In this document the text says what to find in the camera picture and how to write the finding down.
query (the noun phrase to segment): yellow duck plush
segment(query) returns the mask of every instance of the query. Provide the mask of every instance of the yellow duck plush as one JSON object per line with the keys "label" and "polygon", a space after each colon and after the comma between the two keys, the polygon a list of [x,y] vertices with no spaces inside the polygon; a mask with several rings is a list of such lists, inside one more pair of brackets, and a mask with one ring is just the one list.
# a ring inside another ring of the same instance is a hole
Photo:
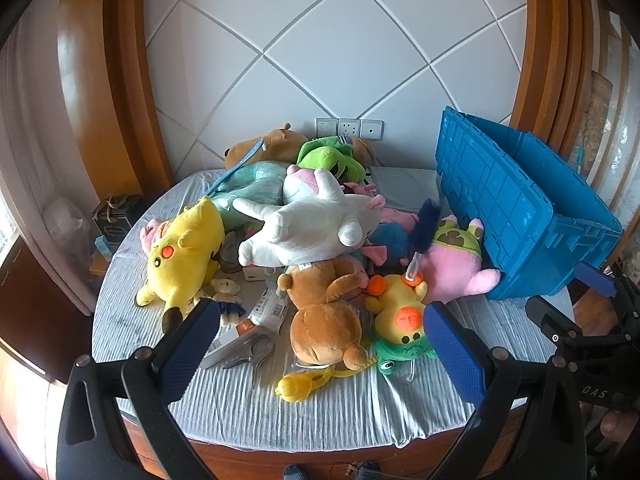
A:
{"label": "yellow duck plush", "polygon": [[136,294],[136,303],[145,306],[156,297],[163,300],[162,332],[167,333],[180,325],[191,300],[218,270],[212,257],[220,249],[225,228],[219,211],[204,196],[160,230],[146,262],[147,281]]}
{"label": "yellow duck plush", "polygon": [[367,293],[364,306],[376,315],[374,326],[380,337],[390,343],[406,345],[424,336],[422,299],[427,293],[425,282],[412,287],[398,274],[376,275],[369,279]]}

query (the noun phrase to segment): yellow plush keychain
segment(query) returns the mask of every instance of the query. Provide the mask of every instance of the yellow plush keychain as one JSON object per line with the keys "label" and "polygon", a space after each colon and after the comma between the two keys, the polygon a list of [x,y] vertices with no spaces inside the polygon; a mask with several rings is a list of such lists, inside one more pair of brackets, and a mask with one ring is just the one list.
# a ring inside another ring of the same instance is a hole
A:
{"label": "yellow plush keychain", "polygon": [[[378,360],[371,357],[363,370],[369,368]],[[275,393],[287,402],[302,402],[309,394],[327,384],[332,377],[344,378],[359,374],[362,370],[336,370],[335,365],[330,365],[323,370],[310,370],[301,374],[287,374],[278,381]]]}

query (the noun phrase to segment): shoe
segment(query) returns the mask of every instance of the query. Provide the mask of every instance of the shoe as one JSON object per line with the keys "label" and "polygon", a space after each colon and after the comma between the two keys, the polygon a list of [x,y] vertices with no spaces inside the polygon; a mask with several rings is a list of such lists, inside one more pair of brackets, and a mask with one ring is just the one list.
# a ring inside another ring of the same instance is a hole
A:
{"label": "shoe", "polygon": [[380,480],[382,473],[378,462],[367,460],[358,466],[355,480]]}
{"label": "shoe", "polygon": [[282,472],[282,480],[309,480],[306,471],[297,464],[288,465]]}

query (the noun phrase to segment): electrical outlet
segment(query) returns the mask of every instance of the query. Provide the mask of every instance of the electrical outlet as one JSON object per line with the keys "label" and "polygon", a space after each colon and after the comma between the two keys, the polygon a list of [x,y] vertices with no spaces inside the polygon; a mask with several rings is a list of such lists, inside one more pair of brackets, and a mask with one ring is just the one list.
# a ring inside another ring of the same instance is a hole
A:
{"label": "electrical outlet", "polygon": [[360,120],[359,119],[338,119],[338,135],[359,137],[360,136]]}
{"label": "electrical outlet", "polygon": [[338,134],[338,119],[316,118],[316,137],[333,137]]}
{"label": "electrical outlet", "polygon": [[384,124],[382,121],[362,119],[360,121],[360,137],[367,140],[382,140]]}

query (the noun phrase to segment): blue plastic crate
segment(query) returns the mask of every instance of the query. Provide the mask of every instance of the blue plastic crate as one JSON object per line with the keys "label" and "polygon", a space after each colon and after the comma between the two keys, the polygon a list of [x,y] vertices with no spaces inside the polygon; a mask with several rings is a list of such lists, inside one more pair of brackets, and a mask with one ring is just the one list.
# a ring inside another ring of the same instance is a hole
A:
{"label": "blue plastic crate", "polygon": [[436,161],[460,224],[484,223],[484,264],[502,271],[489,298],[555,294],[577,262],[599,267],[620,239],[600,197],[531,134],[447,107]]}

